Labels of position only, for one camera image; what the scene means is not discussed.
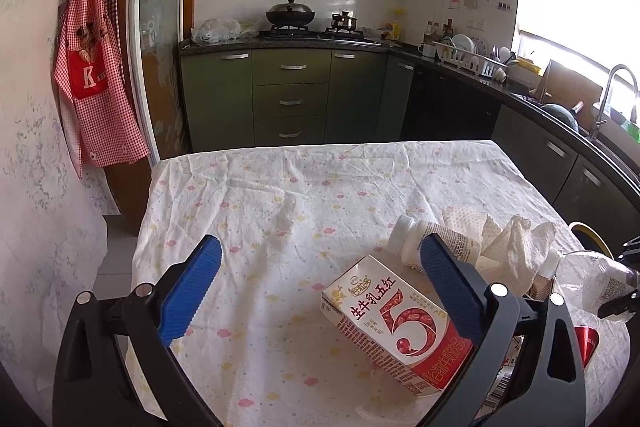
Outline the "red white milk carton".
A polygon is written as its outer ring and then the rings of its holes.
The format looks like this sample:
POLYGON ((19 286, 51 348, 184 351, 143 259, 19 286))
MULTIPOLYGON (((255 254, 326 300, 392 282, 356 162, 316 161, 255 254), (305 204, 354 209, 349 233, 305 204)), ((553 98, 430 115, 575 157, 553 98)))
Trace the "red white milk carton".
POLYGON ((472 351, 444 309, 372 256, 323 289, 320 310, 418 397, 444 390, 472 351))

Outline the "floral white tablecloth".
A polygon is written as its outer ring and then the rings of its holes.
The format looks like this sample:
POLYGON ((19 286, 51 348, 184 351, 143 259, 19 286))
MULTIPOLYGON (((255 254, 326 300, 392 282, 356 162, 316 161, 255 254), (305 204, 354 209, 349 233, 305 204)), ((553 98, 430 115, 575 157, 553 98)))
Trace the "floral white tablecloth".
POLYGON ((421 291, 423 274, 385 249, 400 216, 488 242, 564 220, 490 141, 317 145, 184 155, 157 164, 132 258, 154 282, 205 235, 221 269, 182 338, 182 368, 227 426, 382 426, 425 404, 336 329, 323 288, 374 256, 421 291))

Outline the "clear plastic bag on counter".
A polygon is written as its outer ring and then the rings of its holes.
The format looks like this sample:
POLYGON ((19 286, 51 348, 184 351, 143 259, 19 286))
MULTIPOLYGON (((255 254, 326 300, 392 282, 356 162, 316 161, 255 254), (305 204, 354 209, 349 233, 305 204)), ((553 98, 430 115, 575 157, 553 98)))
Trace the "clear plastic bag on counter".
POLYGON ((199 46, 209 46, 239 37, 241 24, 234 18, 210 18, 192 31, 192 41, 199 46))

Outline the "clear crushed plastic bottle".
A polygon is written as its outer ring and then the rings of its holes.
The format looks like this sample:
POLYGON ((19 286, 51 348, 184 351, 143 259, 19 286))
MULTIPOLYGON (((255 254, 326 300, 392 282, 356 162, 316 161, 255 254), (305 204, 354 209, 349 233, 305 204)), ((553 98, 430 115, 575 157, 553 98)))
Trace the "clear crushed plastic bottle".
POLYGON ((561 255, 552 249, 538 275, 551 279, 572 306, 593 314, 639 288, 638 270, 595 251, 561 255))

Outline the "green lower kitchen cabinets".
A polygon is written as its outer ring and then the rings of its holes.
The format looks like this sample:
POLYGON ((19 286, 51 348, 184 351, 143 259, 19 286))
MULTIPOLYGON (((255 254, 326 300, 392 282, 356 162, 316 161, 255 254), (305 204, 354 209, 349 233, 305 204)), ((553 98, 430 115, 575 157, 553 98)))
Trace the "green lower kitchen cabinets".
POLYGON ((491 140, 567 222, 612 251, 639 233, 639 184, 512 93, 396 52, 232 48, 180 53, 195 152, 262 145, 491 140))

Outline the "white dish rack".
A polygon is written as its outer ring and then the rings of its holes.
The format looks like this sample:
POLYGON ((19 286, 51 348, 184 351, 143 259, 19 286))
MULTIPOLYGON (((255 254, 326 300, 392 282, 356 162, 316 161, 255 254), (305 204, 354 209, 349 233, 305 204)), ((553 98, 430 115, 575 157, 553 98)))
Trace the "white dish rack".
POLYGON ((476 52, 475 42, 465 34, 443 38, 434 47, 439 61, 463 69, 473 75, 497 81, 506 78, 506 66, 476 52))

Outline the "chrome kitchen faucet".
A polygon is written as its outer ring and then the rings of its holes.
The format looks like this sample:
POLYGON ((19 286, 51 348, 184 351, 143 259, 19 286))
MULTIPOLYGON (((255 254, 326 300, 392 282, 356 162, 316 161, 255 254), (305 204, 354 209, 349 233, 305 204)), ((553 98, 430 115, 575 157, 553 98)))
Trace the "chrome kitchen faucet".
POLYGON ((612 94, 612 84, 614 80, 617 80, 617 74, 622 70, 624 72, 628 72, 631 79, 631 91, 634 94, 632 96, 632 102, 631 102, 630 122, 631 124, 638 124, 639 85, 638 85, 637 78, 628 66, 624 64, 617 64, 613 66, 608 72, 608 81, 606 82, 604 95, 602 95, 597 116, 594 117, 593 126, 588 134, 589 139, 591 141, 594 141, 595 139, 597 139, 600 129, 606 124, 606 121, 604 120, 604 112, 605 112, 605 109, 611 107, 610 98, 612 94))

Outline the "red checkered apron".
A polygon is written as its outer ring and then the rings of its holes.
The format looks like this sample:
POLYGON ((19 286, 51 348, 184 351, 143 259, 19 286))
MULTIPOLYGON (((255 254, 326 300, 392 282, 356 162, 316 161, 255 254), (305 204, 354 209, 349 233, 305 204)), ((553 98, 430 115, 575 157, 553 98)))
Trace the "red checkered apron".
POLYGON ((62 95, 64 135, 78 176, 85 165, 132 164, 149 155, 126 93, 108 0, 67 0, 53 81, 62 95))

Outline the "black wok with lid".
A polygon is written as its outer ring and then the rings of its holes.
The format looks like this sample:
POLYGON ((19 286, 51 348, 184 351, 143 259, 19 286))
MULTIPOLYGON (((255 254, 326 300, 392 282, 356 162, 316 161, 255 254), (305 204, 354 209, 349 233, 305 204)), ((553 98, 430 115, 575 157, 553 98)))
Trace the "black wok with lid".
POLYGON ((314 11, 306 4, 288 0, 273 5, 267 12, 268 22, 277 28, 307 27, 314 20, 314 11))

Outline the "glass sliding door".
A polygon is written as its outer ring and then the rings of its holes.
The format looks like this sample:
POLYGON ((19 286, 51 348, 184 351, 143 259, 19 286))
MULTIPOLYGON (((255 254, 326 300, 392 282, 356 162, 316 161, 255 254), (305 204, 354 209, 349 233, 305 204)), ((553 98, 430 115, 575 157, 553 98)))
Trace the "glass sliding door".
POLYGON ((130 83, 152 166, 188 149, 179 60, 183 1, 126 0, 130 83))

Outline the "dark pan in sink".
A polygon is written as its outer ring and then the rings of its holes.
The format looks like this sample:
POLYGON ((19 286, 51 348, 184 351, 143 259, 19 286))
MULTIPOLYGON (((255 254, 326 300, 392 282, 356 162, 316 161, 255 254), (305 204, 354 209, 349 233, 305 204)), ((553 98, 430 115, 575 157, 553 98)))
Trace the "dark pan in sink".
POLYGON ((579 131, 577 115, 580 113, 583 107, 583 101, 579 101, 575 106, 571 108, 567 108, 561 104, 555 103, 548 103, 541 106, 544 112, 561 121, 563 124, 566 124, 567 127, 570 127, 570 129, 575 132, 579 131))

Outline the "red soda can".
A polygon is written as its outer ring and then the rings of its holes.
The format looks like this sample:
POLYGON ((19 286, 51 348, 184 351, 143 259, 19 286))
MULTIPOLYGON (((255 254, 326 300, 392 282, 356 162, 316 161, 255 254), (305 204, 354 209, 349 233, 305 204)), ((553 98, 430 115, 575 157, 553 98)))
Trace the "red soda can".
POLYGON ((582 368, 586 369, 590 363, 594 352, 596 352, 599 344, 599 333, 597 329, 589 326, 576 326, 574 328, 580 357, 582 358, 582 368))

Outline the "white paper towel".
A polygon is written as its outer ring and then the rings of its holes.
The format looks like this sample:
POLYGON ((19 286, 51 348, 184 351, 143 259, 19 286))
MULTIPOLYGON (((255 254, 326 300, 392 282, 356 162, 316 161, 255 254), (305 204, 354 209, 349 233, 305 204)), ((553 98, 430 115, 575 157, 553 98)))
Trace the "white paper towel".
POLYGON ((445 243, 458 260, 477 269, 487 283, 506 285, 523 296, 549 258, 558 227, 553 222, 533 225, 520 215, 506 225, 471 207, 447 207, 442 212, 445 243))

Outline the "small pot on stove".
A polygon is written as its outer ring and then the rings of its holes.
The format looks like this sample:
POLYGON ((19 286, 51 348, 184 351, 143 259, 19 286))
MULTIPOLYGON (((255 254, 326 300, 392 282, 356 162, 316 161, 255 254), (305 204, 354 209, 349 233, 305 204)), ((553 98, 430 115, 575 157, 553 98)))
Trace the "small pot on stove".
POLYGON ((357 19, 350 16, 348 11, 334 13, 332 15, 331 28, 336 31, 355 31, 357 29, 357 19))

